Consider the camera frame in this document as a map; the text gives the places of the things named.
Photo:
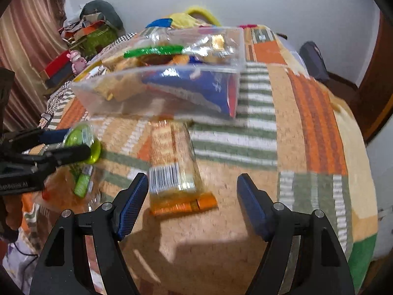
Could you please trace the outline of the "green jelly cup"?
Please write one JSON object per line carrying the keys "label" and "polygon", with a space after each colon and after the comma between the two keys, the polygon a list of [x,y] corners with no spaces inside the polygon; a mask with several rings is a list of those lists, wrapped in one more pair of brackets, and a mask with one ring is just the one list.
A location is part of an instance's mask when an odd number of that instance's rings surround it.
{"label": "green jelly cup", "polygon": [[100,140],[96,137],[93,126],[86,121],[71,127],[63,140],[64,147],[77,145],[87,145],[91,150],[89,158],[84,161],[85,163],[95,164],[98,161],[101,152]]}

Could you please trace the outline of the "orange buns clear bag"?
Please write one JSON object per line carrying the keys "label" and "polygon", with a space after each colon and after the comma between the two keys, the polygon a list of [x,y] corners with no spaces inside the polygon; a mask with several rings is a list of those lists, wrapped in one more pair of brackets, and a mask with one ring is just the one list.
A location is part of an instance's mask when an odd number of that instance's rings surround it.
{"label": "orange buns clear bag", "polygon": [[44,182],[44,189],[33,194],[33,202],[53,212],[65,209],[75,214],[94,211],[100,205],[100,190],[91,164],[59,167]]}

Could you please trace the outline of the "orange cracker pack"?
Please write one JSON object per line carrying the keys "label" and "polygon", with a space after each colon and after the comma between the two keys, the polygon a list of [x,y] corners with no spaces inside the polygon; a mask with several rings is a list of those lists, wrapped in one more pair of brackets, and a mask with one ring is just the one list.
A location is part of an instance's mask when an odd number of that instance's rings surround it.
{"label": "orange cracker pack", "polygon": [[151,123],[149,196],[153,216],[173,217],[206,212],[218,206],[206,190],[185,123]]}

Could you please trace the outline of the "clear plastic storage bin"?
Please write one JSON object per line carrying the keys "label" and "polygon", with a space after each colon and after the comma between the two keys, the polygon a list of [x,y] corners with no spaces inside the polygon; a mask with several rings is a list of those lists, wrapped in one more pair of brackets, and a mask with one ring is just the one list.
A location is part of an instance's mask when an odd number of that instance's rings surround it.
{"label": "clear plastic storage bin", "polygon": [[246,64],[238,27],[149,27],[102,52],[70,85],[92,115],[235,118]]}

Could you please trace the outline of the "blue snack bag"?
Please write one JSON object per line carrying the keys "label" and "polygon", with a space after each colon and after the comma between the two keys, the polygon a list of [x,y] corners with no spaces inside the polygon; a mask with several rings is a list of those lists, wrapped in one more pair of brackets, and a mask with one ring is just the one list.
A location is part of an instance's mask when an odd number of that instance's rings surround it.
{"label": "blue snack bag", "polygon": [[147,73],[142,82],[178,99],[234,118],[239,95],[240,72],[232,69],[168,67]]}

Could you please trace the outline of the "green snack packet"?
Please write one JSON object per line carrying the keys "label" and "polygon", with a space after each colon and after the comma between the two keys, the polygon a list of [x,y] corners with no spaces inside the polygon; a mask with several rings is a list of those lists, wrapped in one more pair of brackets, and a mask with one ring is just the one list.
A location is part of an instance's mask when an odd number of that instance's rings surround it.
{"label": "green snack packet", "polygon": [[130,49],[123,53],[125,59],[133,57],[142,57],[145,55],[178,55],[182,54],[184,47],[182,45],[158,45]]}

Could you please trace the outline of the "patchwork striped bedspread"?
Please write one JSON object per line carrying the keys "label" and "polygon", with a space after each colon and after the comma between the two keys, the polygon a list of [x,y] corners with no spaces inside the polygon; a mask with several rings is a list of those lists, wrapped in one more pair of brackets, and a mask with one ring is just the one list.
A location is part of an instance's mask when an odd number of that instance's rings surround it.
{"label": "patchwork striped bedspread", "polygon": [[[240,204],[237,178],[242,173],[273,202],[295,212],[325,213],[356,294],[377,233],[376,193],[356,119],[268,27],[241,29],[246,64],[235,118],[92,115],[69,85],[53,106],[48,127],[70,129],[84,121],[93,126],[101,144],[100,157],[92,164],[100,207],[128,189],[138,173],[148,178],[151,123],[187,125],[202,183],[218,206],[157,217],[150,210],[148,189],[133,230],[119,242],[138,294],[247,294],[267,243]],[[39,235],[41,252],[63,211],[35,203],[27,215],[29,221],[47,225]],[[86,236],[85,242],[96,294],[107,294],[93,238]]]}

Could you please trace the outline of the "red black box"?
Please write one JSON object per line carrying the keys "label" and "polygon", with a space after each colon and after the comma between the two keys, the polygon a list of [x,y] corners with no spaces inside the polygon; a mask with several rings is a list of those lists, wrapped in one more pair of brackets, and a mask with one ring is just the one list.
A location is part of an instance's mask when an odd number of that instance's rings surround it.
{"label": "red black box", "polygon": [[62,52],[39,73],[46,89],[58,87],[73,76],[69,56],[69,50]]}

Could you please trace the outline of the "pink plush toy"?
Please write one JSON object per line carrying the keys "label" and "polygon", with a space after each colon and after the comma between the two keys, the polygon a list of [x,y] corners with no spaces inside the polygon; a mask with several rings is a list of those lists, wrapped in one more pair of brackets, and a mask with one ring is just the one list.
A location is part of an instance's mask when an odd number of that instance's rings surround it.
{"label": "pink plush toy", "polygon": [[67,57],[71,63],[71,68],[75,76],[79,75],[87,67],[87,61],[79,51],[71,50]]}

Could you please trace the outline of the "striped brown curtain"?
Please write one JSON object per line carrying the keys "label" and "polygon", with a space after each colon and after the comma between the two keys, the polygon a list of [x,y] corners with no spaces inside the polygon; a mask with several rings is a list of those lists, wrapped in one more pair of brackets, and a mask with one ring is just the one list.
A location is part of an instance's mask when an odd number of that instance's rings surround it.
{"label": "striped brown curtain", "polygon": [[66,50],[59,35],[65,0],[11,0],[1,15],[1,66],[15,73],[3,125],[18,131],[38,125],[46,109],[41,71]]}

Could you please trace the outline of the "clothes pile with green bag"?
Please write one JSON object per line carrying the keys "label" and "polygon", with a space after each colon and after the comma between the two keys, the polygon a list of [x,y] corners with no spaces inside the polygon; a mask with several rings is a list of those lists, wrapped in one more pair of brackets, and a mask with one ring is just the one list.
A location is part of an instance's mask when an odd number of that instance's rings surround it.
{"label": "clothes pile with green bag", "polygon": [[123,36],[125,28],[112,4],[93,0],[74,19],[65,20],[59,34],[70,51],[78,51],[90,60]]}

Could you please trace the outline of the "wooden door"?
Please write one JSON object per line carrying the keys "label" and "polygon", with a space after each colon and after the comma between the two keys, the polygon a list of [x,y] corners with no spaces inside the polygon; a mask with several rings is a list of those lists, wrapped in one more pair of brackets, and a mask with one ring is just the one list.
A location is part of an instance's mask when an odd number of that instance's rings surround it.
{"label": "wooden door", "polygon": [[392,39],[392,23],[381,15],[372,58],[350,103],[365,143],[369,143],[392,116]]}

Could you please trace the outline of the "colourful yellow blanket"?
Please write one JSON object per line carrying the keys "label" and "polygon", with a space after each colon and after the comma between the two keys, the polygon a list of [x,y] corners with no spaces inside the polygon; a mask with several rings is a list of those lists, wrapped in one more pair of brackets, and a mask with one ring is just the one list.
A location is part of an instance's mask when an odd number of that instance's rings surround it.
{"label": "colourful yellow blanket", "polygon": [[167,17],[154,20],[149,23],[149,27],[162,27],[171,29],[188,29],[193,27],[220,27],[219,20],[207,9],[194,5],[186,11],[180,13],[172,13]]}

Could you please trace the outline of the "grey backpack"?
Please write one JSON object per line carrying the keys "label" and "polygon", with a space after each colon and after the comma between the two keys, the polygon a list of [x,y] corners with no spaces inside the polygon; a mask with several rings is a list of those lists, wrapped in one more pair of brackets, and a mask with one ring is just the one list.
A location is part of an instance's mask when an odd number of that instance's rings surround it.
{"label": "grey backpack", "polygon": [[304,43],[299,50],[299,55],[304,61],[309,75],[321,83],[330,80],[322,53],[313,41]]}

